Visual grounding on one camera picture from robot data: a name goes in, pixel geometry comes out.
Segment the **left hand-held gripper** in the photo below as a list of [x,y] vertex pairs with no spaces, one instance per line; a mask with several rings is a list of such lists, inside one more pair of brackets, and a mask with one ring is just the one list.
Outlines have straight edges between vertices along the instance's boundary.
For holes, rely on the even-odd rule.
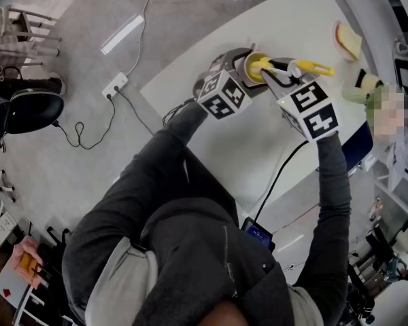
[[217,120],[241,113],[251,104],[250,96],[266,92],[266,83],[247,79],[244,61],[254,52],[250,48],[235,48],[217,56],[209,69],[200,74],[192,93],[198,104]]

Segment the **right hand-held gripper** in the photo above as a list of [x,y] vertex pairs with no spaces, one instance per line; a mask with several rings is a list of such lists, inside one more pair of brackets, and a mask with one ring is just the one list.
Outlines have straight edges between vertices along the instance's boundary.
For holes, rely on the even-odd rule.
[[[294,72],[293,58],[272,58],[269,62],[277,73]],[[323,89],[323,79],[319,75],[306,73],[299,84],[290,86],[268,70],[261,70],[260,74],[277,99],[282,117],[307,141],[318,141],[338,130],[335,101]]]

